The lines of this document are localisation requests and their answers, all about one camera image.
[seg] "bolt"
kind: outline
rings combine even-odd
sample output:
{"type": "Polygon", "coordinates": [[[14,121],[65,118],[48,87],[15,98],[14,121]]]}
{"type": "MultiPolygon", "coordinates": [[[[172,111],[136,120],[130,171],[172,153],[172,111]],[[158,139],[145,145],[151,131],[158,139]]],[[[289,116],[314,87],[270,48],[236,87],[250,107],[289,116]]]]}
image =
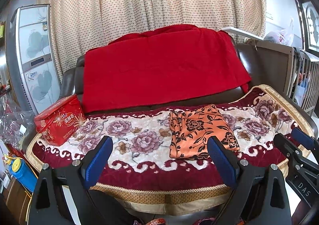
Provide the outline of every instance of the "bolt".
{"type": "Polygon", "coordinates": [[[247,166],[248,165],[248,161],[246,159],[240,160],[239,163],[242,164],[243,166],[247,166]]]}
{"type": "Polygon", "coordinates": [[[79,159],[73,160],[72,165],[77,167],[79,164],[81,164],[81,161],[79,159]]]}
{"type": "Polygon", "coordinates": [[[276,164],[271,164],[270,167],[271,167],[273,170],[277,170],[277,169],[278,169],[278,167],[277,167],[276,164]]]}
{"type": "Polygon", "coordinates": [[[50,167],[50,166],[49,166],[48,163],[44,163],[44,164],[42,165],[42,169],[44,169],[44,170],[47,170],[49,167],[50,167]]]}

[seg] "red box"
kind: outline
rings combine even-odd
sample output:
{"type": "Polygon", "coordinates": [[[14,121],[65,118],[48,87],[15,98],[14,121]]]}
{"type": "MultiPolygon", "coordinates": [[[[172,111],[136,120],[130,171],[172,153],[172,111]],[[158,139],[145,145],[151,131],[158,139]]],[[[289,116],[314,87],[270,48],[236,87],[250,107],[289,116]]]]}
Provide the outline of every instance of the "red box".
{"type": "Polygon", "coordinates": [[[65,143],[85,121],[76,95],[61,98],[34,118],[37,132],[54,146],[65,143]]]}

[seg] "orange floral fabric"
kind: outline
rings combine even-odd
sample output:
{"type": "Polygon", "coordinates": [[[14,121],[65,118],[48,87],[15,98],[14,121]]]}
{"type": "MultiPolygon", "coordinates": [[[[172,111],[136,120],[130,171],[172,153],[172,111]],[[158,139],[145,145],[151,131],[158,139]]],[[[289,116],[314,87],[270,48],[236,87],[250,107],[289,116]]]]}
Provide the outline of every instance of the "orange floral fabric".
{"type": "Polygon", "coordinates": [[[169,115],[171,158],[207,159],[207,140],[216,136],[227,150],[239,150],[234,133],[215,105],[169,115]]]}

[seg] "blue bottle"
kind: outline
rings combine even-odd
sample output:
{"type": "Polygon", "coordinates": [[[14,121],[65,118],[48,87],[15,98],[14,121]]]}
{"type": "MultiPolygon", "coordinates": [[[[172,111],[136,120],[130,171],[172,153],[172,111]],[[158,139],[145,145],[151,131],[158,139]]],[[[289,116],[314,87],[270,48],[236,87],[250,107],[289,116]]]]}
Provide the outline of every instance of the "blue bottle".
{"type": "Polygon", "coordinates": [[[23,159],[17,158],[11,162],[9,172],[21,183],[26,189],[33,192],[37,178],[32,170],[28,167],[23,159]]]}

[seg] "yellow cap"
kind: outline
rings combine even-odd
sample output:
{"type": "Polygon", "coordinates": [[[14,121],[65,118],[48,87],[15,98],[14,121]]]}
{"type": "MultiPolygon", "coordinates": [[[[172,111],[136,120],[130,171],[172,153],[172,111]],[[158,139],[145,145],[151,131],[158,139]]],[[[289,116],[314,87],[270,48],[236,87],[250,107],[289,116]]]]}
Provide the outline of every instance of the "yellow cap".
{"type": "Polygon", "coordinates": [[[21,159],[17,158],[12,164],[12,171],[17,172],[21,166],[21,159]]]}

